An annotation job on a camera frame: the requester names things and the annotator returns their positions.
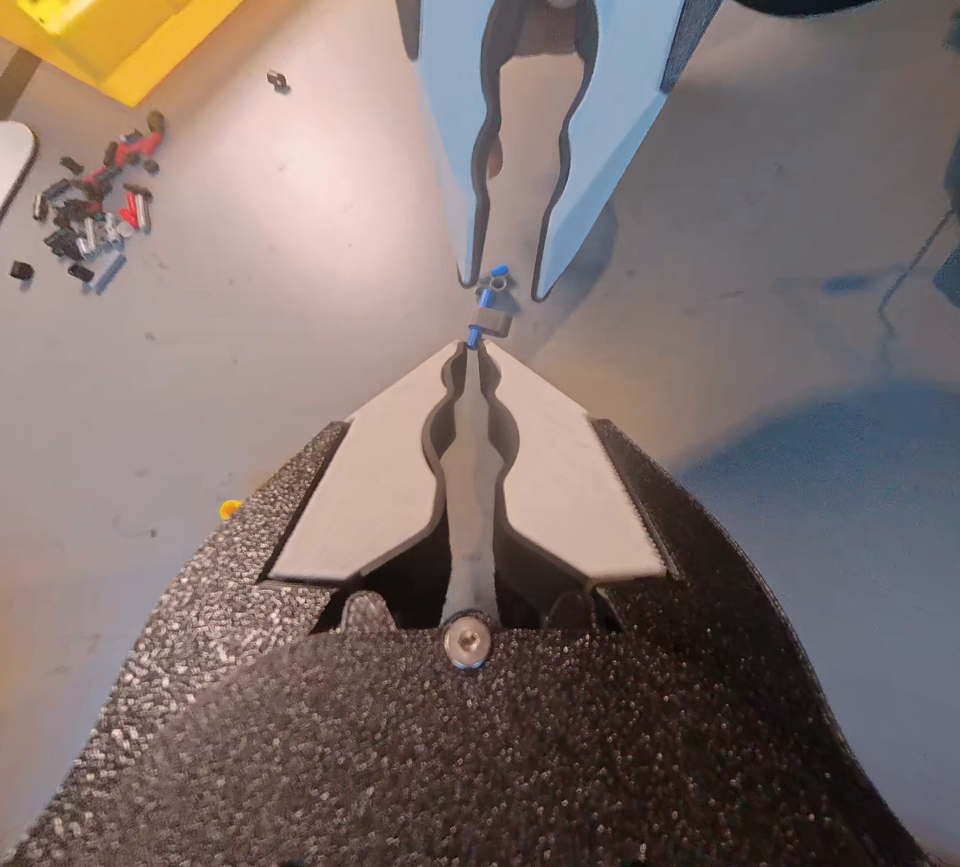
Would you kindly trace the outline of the pile of small toy pieces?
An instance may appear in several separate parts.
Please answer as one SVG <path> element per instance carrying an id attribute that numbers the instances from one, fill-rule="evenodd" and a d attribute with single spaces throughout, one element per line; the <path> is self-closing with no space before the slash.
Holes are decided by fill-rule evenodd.
<path id="1" fill-rule="evenodd" d="M 88 172 L 73 157 L 63 156 L 59 163 L 69 177 L 33 198 L 33 221 L 52 226 L 43 238 L 46 250 L 66 264 L 69 277 L 96 294 L 103 293 L 126 264 L 127 242 L 152 230 L 151 189 L 123 178 L 158 174 L 156 154 L 166 135 L 166 117 L 152 110 L 145 131 L 134 129 L 107 144 L 99 167 Z"/>

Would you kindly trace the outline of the long blue pin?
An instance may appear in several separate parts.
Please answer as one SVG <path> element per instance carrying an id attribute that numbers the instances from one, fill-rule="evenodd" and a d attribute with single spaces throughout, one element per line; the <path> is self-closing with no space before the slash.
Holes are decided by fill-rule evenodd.
<path id="1" fill-rule="evenodd" d="M 498 309 L 496 307 L 496 294 L 493 290 L 486 289 L 486 288 L 481 289 L 480 297 L 477 301 L 476 308 L 480 306 Z M 478 350 L 481 340 L 484 337 L 486 337 L 486 336 L 477 336 L 479 333 L 480 333 L 479 330 L 471 330 L 471 328 L 469 328 L 466 341 L 465 341 L 465 345 L 468 350 L 471 350 L 471 351 Z"/>

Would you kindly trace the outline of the grey desk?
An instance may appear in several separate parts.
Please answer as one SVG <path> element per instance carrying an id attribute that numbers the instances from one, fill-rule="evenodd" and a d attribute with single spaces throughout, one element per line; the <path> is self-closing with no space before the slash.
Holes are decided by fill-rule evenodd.
<path id="1" fill-rule="evenodd" d="M 102 295 L 31 219 L 139 125 L 47 64 L 2 225 L 2 855 L 182 565 L 328 422 L 461 334 L 394 0 L 246 0 L 150 98 L 151 233 Z M 861 763 L 958 860 L 958 310 L 931 277 L 958 0 L 726 1 L 507 349 L 688 484 L 795 622 Z M 266 72 L 284 74 L 289 94 Z M 25 287 L 12 261 L 36 270 Z"/>

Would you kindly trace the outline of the white rounded board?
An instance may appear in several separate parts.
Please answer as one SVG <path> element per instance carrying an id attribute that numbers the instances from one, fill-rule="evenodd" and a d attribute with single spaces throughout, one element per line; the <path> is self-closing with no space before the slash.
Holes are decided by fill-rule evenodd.
<path id="1" fill-rule="evenodd" d="M 3 119 L 1 128 L 1 212 L 3 221 L 39 153 L 39 141 L 26 124 Z"/>

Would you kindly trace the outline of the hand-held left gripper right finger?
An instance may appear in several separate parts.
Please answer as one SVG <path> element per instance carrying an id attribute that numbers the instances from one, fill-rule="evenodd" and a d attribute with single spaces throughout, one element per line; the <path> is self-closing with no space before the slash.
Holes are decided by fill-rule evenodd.
<path id="1" fill-rule="evenodd" d="M 480 350 L 505 530 L 582 581 L 666 575 L 588 411 L 491 342 Z"/>

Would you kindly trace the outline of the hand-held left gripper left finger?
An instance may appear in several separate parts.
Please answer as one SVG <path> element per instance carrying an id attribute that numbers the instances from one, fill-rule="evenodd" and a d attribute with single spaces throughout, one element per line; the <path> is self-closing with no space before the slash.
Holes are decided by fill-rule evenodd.
<path id="1" fill-rule="evenodd" d="M 452 342 L 378 393 L 343 423 L 328 463 L 266 567 L 272 581 L 342 586 L 423 541 L 447 503 L 442 456 L 466 345 Z"/>

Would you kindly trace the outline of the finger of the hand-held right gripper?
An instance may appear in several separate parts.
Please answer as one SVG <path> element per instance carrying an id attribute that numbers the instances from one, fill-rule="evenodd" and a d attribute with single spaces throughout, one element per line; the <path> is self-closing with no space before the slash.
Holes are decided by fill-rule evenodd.
<path id="1" fill-rule="evenodd" d="M 544 214 L 532 298 L 558 282 L 663 105 L 685 0 L 583 0 L 583 81 L 560 129 L 560 175 Z"/>
<path id="2" fill-rule="evenodd" d="M 499 133 L 498 32 L 509 0 L 420 0 L 418 85 L 460 284 L 480 274 L 490 218 L 488 165 Z"/>

